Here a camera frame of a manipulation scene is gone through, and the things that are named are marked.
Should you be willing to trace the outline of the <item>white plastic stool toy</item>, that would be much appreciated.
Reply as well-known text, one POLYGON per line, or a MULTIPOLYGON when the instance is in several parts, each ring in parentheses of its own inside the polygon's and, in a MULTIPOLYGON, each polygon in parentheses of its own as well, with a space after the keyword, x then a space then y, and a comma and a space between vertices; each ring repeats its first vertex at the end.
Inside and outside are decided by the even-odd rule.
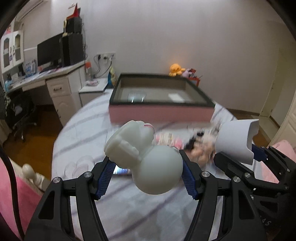
POLYGON ((243 164, 252 165, 254 153, 252 139, 259 131, 259 120, 233 120, 224 123, 215 141, 216 153, 227 156, 243 164))

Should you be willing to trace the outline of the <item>white gourd-shaped figurine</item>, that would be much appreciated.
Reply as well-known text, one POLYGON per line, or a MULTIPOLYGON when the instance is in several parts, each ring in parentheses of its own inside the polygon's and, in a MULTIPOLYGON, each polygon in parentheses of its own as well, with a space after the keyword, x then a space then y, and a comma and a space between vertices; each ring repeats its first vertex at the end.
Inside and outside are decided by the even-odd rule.
POLYGON ((136 187, 150 195, 164 194, 180 181, 183 159, 178 149, 154 145, 154 127, 130 120, 104 146, 104 153, 119 168, 129 169, 136 187))

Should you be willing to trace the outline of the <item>blue gold cigarette box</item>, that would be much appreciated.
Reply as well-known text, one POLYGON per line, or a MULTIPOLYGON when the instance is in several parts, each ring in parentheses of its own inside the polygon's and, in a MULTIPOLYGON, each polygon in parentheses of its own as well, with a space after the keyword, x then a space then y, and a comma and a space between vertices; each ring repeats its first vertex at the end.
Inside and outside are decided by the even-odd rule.
POLYGON ((113 174, 114 175, 130 175, 131 171, 130 169, 123 169, 123 168, 119 168, 118 166, 115 166, 113 174))

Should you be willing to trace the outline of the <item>pink bedding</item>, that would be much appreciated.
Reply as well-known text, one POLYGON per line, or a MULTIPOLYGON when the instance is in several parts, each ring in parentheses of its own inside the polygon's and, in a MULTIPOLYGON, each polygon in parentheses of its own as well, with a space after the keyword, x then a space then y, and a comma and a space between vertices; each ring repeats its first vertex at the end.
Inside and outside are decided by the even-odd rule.
POLYGON ((32 181, 25 178, 22 167, 10 160, 12 168, 1 161, 1 223, 11 233, 8 240, 21 240, 16 217, 26 232, 43 193, 32 181))

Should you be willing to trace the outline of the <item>pink pig doll figure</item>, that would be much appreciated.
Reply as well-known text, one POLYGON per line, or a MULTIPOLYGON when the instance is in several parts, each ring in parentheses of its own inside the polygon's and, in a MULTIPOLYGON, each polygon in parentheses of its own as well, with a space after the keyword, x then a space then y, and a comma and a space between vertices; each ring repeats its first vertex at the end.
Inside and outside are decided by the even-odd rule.
POLYGON ((183 150, 191 162, 197 163, 201 169, 204 169, 207 164, 213 162, 216 153, 216 139, 216 133, 200 130, 191 136, 184 145, 183 150))

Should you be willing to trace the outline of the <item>red toy storage box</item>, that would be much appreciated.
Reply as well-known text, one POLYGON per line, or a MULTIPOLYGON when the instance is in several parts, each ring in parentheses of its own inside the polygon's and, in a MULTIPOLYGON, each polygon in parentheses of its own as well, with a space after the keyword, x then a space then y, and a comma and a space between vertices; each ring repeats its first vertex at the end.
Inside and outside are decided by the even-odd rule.
POLYGON ((194 77, 188 77, 188 79, 195 85, 195 86, 199 86, 200 83, 200 78, 194 76, 194 77))

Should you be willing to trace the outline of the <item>pink black storage box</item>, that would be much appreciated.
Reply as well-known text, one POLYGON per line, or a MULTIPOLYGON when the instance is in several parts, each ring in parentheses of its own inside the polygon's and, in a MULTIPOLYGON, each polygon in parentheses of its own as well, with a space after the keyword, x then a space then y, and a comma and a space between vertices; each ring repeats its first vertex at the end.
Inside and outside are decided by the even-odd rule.
POLYGON ((209 122, 213 101, 190 80, 159 74, 123 73, 109 100, 112 123, 209 122))

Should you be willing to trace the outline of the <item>orange octopus plush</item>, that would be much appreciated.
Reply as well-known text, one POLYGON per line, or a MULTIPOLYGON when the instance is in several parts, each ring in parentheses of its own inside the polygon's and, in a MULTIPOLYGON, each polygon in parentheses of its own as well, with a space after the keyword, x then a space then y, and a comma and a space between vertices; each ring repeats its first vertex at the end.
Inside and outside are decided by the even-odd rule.
POLYGON ((170 73, 169 76, 175 77, 177 75, 182 75, 185 72, 185 68, 182 68, 179 64, 175 63, 170 66, 170 73))

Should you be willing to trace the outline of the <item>black office chair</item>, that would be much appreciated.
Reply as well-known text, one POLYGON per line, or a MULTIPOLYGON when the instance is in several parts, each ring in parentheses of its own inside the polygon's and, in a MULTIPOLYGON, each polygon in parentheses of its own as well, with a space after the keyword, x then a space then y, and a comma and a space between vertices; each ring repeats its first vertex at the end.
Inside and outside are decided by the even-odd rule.
POLYGON ((25 141, 25 129, 27 126, 36 126, 33 122, 36 104, 29 93, 21 89, 5 92, 1 86, 1 120, 4 120, 14 137, 20 134, 21 140, 25 141))

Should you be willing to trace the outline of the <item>white desk with drawers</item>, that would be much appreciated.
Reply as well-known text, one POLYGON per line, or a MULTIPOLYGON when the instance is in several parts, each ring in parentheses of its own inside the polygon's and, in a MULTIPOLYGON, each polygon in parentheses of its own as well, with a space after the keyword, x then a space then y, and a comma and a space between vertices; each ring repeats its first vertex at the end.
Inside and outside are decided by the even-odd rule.
POLYGON ((63 126, 82 108, 79 91, 85 82, 85 62, 52 69, 16 82, 7 90, 28 91, 38 104, 53 104, 63 126))

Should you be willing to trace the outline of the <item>yellow snack bag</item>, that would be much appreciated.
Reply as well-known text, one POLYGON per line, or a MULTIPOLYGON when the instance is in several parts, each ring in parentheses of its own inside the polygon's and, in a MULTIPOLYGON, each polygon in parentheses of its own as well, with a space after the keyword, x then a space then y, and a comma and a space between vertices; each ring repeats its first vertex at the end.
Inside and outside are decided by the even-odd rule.
POLYGON ((117 83, 117 77, 116 73, 113 67, 110 68, 110 71, 108 73, 108 84, 111 87, 114 87, 117 83))

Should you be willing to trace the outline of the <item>white glass door cabinet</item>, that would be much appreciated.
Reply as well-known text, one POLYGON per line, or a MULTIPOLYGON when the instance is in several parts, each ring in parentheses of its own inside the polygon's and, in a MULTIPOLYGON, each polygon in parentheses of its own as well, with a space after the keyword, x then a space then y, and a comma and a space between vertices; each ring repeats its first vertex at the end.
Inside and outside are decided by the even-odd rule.
POLYGON ((14 31, 1 38, 1 72, 23 64, 23 31, 14 31))

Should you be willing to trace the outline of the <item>red paper bag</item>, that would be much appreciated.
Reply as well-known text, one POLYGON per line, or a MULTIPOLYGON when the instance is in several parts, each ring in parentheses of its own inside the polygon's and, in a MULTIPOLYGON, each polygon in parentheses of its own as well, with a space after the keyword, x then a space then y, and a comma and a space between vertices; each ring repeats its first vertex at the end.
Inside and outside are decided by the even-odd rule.
POLYGON ((78 3, 73 4, 68 8, 69 15, 66 17, 66 20, 80 16, 81 8, 78 7, 78 3))

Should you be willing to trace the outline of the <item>white bed post knob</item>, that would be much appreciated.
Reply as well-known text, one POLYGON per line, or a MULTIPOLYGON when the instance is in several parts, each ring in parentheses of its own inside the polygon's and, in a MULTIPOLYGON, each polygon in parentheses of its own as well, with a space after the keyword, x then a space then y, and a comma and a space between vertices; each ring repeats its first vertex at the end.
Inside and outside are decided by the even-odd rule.
POLYGON ((30 180, 37 188, 45 192, 50 184, 50 180, 44 175, 34 171, 31 165, 24 164, 22 166, 22 172, 27 180, 30 180))

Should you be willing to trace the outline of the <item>wall power socket strip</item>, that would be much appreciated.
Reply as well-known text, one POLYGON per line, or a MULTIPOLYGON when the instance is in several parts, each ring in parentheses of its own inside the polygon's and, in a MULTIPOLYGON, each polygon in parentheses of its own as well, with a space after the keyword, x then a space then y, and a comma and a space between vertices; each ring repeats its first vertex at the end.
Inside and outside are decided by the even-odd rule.
POLYGON ((96 54, 99 57, 99 60, 114 60, 116 58, 115 52, 109 52, 109 53, 97 53, 96 54))

